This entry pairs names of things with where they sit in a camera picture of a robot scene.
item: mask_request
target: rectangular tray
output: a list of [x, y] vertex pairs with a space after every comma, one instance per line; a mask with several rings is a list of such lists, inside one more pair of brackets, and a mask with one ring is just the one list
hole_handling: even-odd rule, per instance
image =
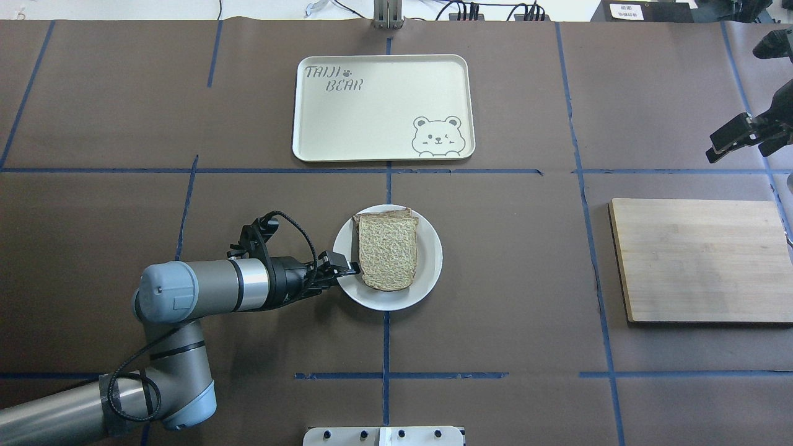
[[297, 67], [300, 160], [448, 160], [474, 149], [460, 56], [311, 56]]

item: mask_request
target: bear drawing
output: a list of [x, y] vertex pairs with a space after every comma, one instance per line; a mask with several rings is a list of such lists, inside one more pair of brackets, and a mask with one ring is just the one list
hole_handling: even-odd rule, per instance
[[413, 120], [416, 135], [413, 137], [413, 150], [419, 156], [459, 156], [465, 148], [465, 140], [460, 133], [460, 118], [449, 116], [443, 121], [430, 121], [423, 116]]

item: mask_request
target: bread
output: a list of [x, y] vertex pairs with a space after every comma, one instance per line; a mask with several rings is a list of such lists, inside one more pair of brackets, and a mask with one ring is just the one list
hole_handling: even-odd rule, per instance
[[410, 209], [360, 213], [353, 217], [358, 230], [358, 263], [363, 282], [381, 291], [407, 288], [416, 277], [419, 219]]

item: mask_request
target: wooden cutting board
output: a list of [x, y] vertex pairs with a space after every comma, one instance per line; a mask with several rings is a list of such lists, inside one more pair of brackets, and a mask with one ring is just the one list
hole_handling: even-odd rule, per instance
[[628, 320], [793, 322], [793, 265], [773, 202], [614, 198]]

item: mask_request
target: white bracket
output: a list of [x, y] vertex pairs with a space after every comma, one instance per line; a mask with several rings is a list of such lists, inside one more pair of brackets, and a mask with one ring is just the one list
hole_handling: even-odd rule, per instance
[[372, 22], [375, 28], [402, 28], [402, 0], [374, 0]]
[[454, 426], [311, 428], [303, 446], [465, 446], [465, 430]]

